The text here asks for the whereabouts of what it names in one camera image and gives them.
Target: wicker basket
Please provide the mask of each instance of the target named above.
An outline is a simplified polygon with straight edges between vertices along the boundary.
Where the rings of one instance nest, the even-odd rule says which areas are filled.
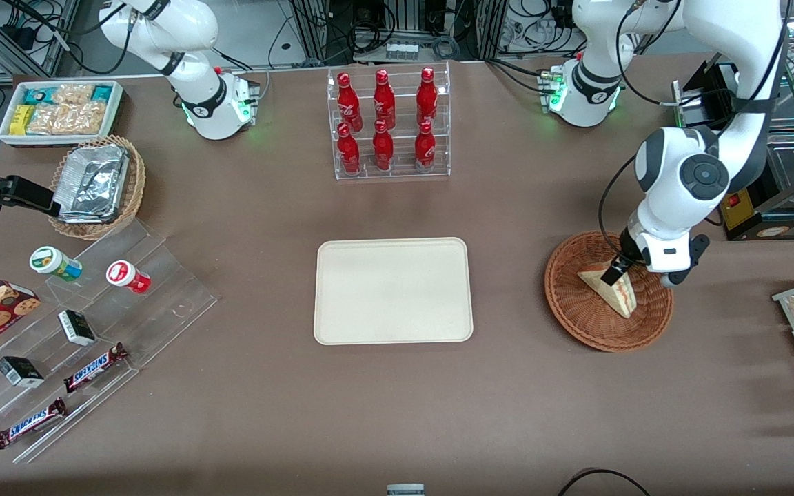
[[[120,136],[107,136],[105,138],[94,139],[88,143],[82,143],[79,147],[102,147],[102,145],[120,145],[130,152],[130,163],[128,164],[128,176],[124,180],[124,192],[122,193],[122,200],[119,206],[119,217],[112,223],[108,224],[67,224],[61,223],[60,220],[50,218],[51,225],[60,234],[70,236],[71,238],[81,238],[86,241],[96,241],[110,230],[116,229],[119,226],[130,223],[136,216],[136,211],[139,210],[139,204],[143,200],[143,187],[145,186],[145,165],[143,164],[143,157],[139,156],[136,148],[130,144],[127,139]],[[63,166],[66,164],[66,156],[60,161],[60,166],[57,167],[57,172],[54,173],[54,179],[51,180],[51,189],[57,190],[57,185],[60,183],[60,175],[63,173]]]
[[[609,233],[609,237],[618,243],[618,236]],[[629,274],[637,307],[630,318],[621,317],[578,277],[580,268],[612,258],[614,250],[599,231],[566,239],[547,263],[544,273],[547,302],[565,330],[586,345],[602,351],[645,348],[670,324],[672,290],[661,285],[658,274],[634,266]]]

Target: white robotic arm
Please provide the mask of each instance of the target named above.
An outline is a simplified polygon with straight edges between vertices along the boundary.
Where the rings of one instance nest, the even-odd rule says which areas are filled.
[[[626,69],[633,59],[636,46],[631,34],[655,34],[664,25],[665,31],[683,28],[683,4],[677,6],[676,2],[575,0],[571,16],[587,38],[587,49],[582,59],[569,60],[551,68],[547,89],[553,94],[549,97],[549,112],[579,127],[603,122],[609,110],[614,109],[615,99],[620,93],[621,66]],[[622,24],[624,14],[634,7],[635,10]],[[620,49],[615,47],[618,28],[621,30]]]
[[[198,134],[223,139],[252,123],[253,94],[238,76],[218,73],[201,53],[214,47],[218,26],[210,7],[198,0],[111,0],[100,9],[104,35],[167,77],[183,101]]]
[[[627,258],[666,274],[666,285],[681,282],[709,244],[705,236],[691,240],[691,229],[730,186],[736,191],[760,174],[746,168],[773,109],[780,67],[774,56],[782,43],[779,0],[686,0],[684,24],[737,66],[738,113],[717,137],[709,129],[662,128],[645,140],[635,164],[645,200],[621,235],[624,256],[615,258],[605,282],[626,272]],[[738,176],[742,183],[732,185]]]

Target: brown tablecloth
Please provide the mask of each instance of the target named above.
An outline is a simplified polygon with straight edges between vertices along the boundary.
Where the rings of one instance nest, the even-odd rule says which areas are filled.
[[[630,75],[667,98],[702,60],[640,57]],[[145,159],[141,217],[221,301],[35,462],[0,453],[0,494],[555,494],[590,466],[655,494],[794,494],[794,341],[769,298],[794,286],[794,242],[729,244],[708,227],[664,337],[593,351],[549,313],[543,266],[596,228],[605,183],[670,111],[626,93],[576,129],[483,63],[451,75],[453,176],[375,185],[334,180],[325,70],[276,73],[258,125],[221,142],[186,125],[165,79],[124,79],[117,131]],[[47,183],[62,155],[3,145],[0,175]],[[608,226],[641,197],[622,178]],[[315,342],[318,246],[417,236],[467,242],[470,340]],[[84,246],[3,211],[0,278],[41,283],[26,257],[44,244]]]

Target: red bottle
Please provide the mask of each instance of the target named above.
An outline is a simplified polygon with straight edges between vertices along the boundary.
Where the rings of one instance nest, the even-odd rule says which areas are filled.
[[[347,72],[340,72],[336,80],[339,82],[339,113],[343,117],[343,122],[351,126],[352,132],[360,132],[363,129],[360,99],[351,87],[351,77]]]
[[[384,119],[376,121],[376,135],[372,139],[372,147],[376,150],[376,167],[381,172],[391,170],[391,164],[394,162],[394,139],[391,138]]]
[[[434,87],[434,70],[431,67],[422,69],[422,85],[416,94],[416,120],[419,125],[428,119],[434,122],[437,116],[437,88]]]
[[[336,146],[339,148],[345,174],[356,176],[360,173],[360,148],[357,147],[357,140],[351,136],[351,128],[346,123],[339,123],[337,130],[339,141]]]
[[[419,133],[416,137],[416,169],[422,174],[431,172],[434,167],[434,148],[437,141],[431,134],[431,121],[425,121],[418,126]]]
[[[376,93],[372,95],[372,101],[376,106],[376,120],[382,119],[388,129],[394,129],[397,125],[397,109],[387,70],[376,70]]]

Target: clear acrylic shelf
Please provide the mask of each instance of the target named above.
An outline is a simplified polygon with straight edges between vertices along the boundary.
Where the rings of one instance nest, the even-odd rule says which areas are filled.
[[[164,239],[135,220],[112,232],[75,257],[84,266],[75,282],[50,277],[36,293],[42,305],[0,335],[0,358],[29,358],[45,378],[35,389],[12,386],[0,373],[0,431],[8,429],[58,396],[69,410],[62,420],[52,420],[40,431],[20,437],[4,450],[15,464],[30,462],[72,429],[132,379],[161,349],[170,344],[216,298],[164,246]],[[105,270],[115,260],[128,260],[148,273],[152,286],[136,295],[106,282]],[[66,340],[57,314],[63,309],[81,311],[96,335],[82,347]],[[104,354],[117,342],[130,353],[78,391],[67,395],[63,379]]]
[[[422,69],[434,69],[434,85],[437,87],[437,116],[433,122],[432,133],[437,139],[434,150],[434,166],[431,172],[421,173],[416,169],[416,92],[421,83]],[[330,141],[333,142],[333,164],[336,179],[388,179],[388,178],[429,178],[430,176],[449,176],[451,173],[451,108],[448,63],[406,63],[406,65],[385,66],[388,79],[394,89],[394,100],[397,107],[397,126],[391,130],[394,138],[394,165],[390,172],[381,172],[375,164],[372,138],[375,135],[375,109],[372,95],[376,91],[375,72],[371,68],[351,68],[350,70],[333,70],[327,72],[327,106],[330,120]],[[360,98],[360,115],[363,118],[363,129],[354,134],[360,147],[360,174],[349,176],[341,165],[337,142],[339,135],[336,126],[341,122],[339,114],[339,85],[336,75],[349,72],[351,85]]]

